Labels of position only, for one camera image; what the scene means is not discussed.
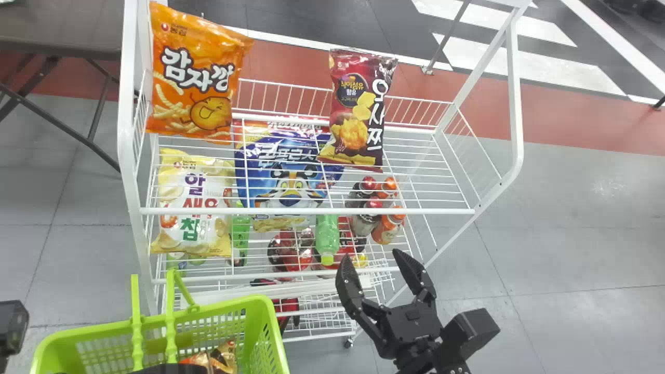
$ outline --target cart handle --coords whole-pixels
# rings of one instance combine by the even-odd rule
[[[176,288],[174,283],[178,285],[180,293],[187,301],[189,306],[187,307],[187,312],[199,311],[200,307],[194,303],[192,295],[185,287],[185,283],[182,281],[182,276],[180,272],[177,272],[175,268],[170,268],[166,272],[166,362],[167,363],[177,363],[176,352],[178,347],[176,346],[176,318],[173,316],[174,300],[176,298]]]
[[[143,370],[143,333],[141,324],[140,297],[138,293],[138,275],[132,274],[132,358],[134,359],[134,371]]]

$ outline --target tiger mascot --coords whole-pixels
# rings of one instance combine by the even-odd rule
[[[284,170],[274,164],[270,178],[277,181],[275,189],[256,195],[256,208],[316,208],[323,202],[323,196],[309,188],[309,179],[318,174],[315,165],[306,165],[303,171]]]

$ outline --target black robotic arm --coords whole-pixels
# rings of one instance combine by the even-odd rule
[[[366,299],[350,258],[345,257],[335,278],[344,310],[372,339],[384,359],[393,359],[398,374],[470,374],[466,360],[499,333],[486,309],[465,311],[444,327],[436,315],[436,290],[425,267],[393,249],[397,266],[414,294],[409,304],[396,307]]]

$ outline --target mascot face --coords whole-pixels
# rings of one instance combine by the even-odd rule
[[[190,109],[190,118],[204,130],[227,126],[231,120],[231,102],[228,98],[216,96],[201,100]]]
[[[275,189],[257,195],[257,208],[314,208],[323,202],[323,197],[309,188],[309,179],[317,175],[317,167],[307,165],[303,171],[284,170],[273,166],[270,177],[277,181]]]

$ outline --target gray tiled floor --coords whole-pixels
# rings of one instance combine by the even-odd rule
[[[94,109],[91,100],[35,99],[83,131]],[[113,153],[115,110],[107,105],[98,132]],[[2,129],[0,299],[31,311],[9,366],[26,373],[48,334],[128,317],[136,254],[110,167],[24,110]],[[505,146],[483,143],[490,153]],[[655,156],[526,144],[515,184],[430,271],[444,321],[486,307],[502,329],[471,358],[475,373],[662,372],[664,166]],[[435,238],[419,234],[426,256],[463,221],[430,223]],[[351,350],[336,339],[286,350],[294,373],[395,372],[366,337]]]

